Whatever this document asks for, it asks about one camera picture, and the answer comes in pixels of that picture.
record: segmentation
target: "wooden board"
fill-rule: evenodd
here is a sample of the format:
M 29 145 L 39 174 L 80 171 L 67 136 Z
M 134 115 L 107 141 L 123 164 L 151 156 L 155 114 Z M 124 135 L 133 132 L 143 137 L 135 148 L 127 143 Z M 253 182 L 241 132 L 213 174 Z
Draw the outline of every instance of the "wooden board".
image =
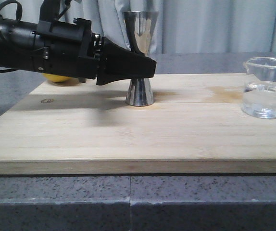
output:
M 129 81 L 44 82 L 0 117 L 0 174 L 276 173 L 276 119 L 240 109 L 244 74 L 156 75 L 156 103 Z

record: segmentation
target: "stainless steel jigger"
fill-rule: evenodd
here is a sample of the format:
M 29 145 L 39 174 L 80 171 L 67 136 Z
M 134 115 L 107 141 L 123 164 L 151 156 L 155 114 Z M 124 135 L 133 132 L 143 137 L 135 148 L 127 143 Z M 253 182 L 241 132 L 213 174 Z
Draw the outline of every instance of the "stainless steel jigger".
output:
M 158 12 L 123 12 L 127 37 L 132 52 L 147 56 L 154 33 Z M 148 106 L 154 103 L 148 78 L 132 79 L 126 103 L 131 106 Z

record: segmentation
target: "gray countertop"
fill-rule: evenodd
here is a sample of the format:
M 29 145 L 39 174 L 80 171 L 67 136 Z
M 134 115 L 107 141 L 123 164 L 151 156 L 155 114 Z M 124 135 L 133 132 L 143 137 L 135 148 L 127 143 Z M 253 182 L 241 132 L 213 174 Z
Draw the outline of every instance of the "gray countertop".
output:
M 256 56 L 276 53 L 151 57 L 157 74 L 198 74 Z M 43 81 L 0 74 L 0 115 Z M 276 175 L 0 176 L 0 230 L 276 230 Z

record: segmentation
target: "jigger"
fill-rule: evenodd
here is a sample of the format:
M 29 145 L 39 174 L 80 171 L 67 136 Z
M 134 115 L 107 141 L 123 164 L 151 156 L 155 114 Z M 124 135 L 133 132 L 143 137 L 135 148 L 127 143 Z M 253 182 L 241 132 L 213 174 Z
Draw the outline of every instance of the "jigger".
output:
M 123 16 L 131 51 L 147 56 L 158 12 L 129 11 L 123 12 Z M 148 106 L 154 103 L 148 78 L 130 81 L 126 103 L 131 106 Z

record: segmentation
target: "glass beaker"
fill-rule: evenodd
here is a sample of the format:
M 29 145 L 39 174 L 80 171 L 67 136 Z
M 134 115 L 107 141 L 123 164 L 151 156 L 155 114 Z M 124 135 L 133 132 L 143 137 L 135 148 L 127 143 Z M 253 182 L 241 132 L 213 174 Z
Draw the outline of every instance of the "glass beaker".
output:
M 242 111 L 258 118 L 276 118 L 276 58 L 251 58 L 244 67 Z

